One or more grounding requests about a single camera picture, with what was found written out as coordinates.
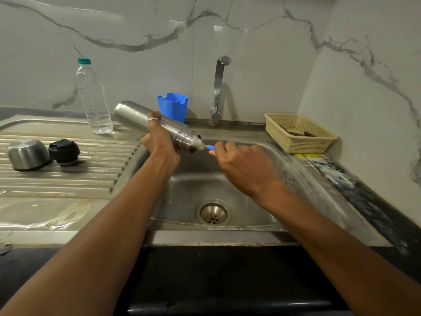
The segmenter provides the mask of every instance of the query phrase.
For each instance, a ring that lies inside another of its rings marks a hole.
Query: blue plastic container
[[[171,92],[167,94],[166,98],[163,98],[160,95],[157,99],[162,115],[184,123],[187,111],[187,101],[189,100],[187,96]]]

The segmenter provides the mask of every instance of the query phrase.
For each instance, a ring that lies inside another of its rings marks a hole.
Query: faucet
[[[224,67],[231,63],[231,58],[227,55],[220,56],[216,61],[215,83],[213,84],[213,102],[210,107],[210,121],[212,124],[218,124],[221,114],[218,112],[219,100],[221,99],[222,76]]]

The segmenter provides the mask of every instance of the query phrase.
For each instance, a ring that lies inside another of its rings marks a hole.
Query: drain strainer
[[[231,213],[223,201],[211,199],[202,202],[197,207],[196,216],[202,224],[214,226],[228,223]]]

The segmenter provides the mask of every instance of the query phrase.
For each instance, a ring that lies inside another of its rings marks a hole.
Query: plastic bottle
[[[86,118],[95,134],[106,134],[112,131],[111,115],[104,94],[104,87],[92,68],[91,60],[78,58],[80,64],[76,73],[77,91],[85,107]]]

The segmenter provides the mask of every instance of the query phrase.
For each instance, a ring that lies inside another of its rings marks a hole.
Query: sink
[[[207,144],[259,145],[276,175],[316,210],[371,246],[390,246],[307,160],[284,153],[262,130],[231,125],[191,127]],[[118,123],[108,136],[92,134],[84,119],[15,116],[0,122],[0,154],[11,140],[34,137],[48,144],[74,139],[81,163],[51,164],[38,172],[15,172],[0,155],[0,240],[14,246],[68,242],[118,192],[149,157],[142,133]],[[159,196],[144,246],[297,244],[280,222],[238,191],[206,151],[181,152],[181,162]]]

